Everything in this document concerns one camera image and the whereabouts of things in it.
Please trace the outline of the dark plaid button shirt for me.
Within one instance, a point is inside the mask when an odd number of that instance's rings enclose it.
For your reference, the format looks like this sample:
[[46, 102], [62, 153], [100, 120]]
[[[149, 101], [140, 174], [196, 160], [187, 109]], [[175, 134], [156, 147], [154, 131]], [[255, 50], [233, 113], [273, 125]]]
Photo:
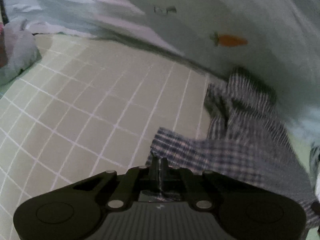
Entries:
[[189, 139], [161, 127], [150, 155], [194, 173], [212, 170], [289, 197], [304, 209], [306, 227], [318, 227], [319, 216], [311, 208], [316, 196], [277, 116], [274, 90], [236, 68], [227, 83], [208, 86], [204, 104], [218, 109], [206, 139]]

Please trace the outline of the green grid bed sheet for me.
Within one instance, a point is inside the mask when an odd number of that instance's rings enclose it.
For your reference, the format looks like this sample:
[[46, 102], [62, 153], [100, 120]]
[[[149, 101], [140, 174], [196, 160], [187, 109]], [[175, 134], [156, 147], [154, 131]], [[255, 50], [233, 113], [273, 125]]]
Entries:
[[212, 79], [116, 42], [60, 35], [35, 41], [42, 60], [1, 89], [1, 239], [307, 236], [296, 201], [215, 171], [212, 209], [164, 202], [159, 186], [126, 208], [107, 208], [73, 189], [108, 170], [149, 166], [161, 127], [206, 139], [218, 112], [204, 104], [207, 88], [231, 74]]

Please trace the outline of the light blue carrot-print quilt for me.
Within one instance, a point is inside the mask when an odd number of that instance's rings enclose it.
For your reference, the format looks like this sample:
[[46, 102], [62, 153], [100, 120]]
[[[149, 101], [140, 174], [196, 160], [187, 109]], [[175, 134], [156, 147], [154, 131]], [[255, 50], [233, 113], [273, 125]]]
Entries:
[[319, 143], [319, 0], [4, 0], [35, 33], [161, 49], [219, 77], [243, 66], [273, 87], [294, 135]]

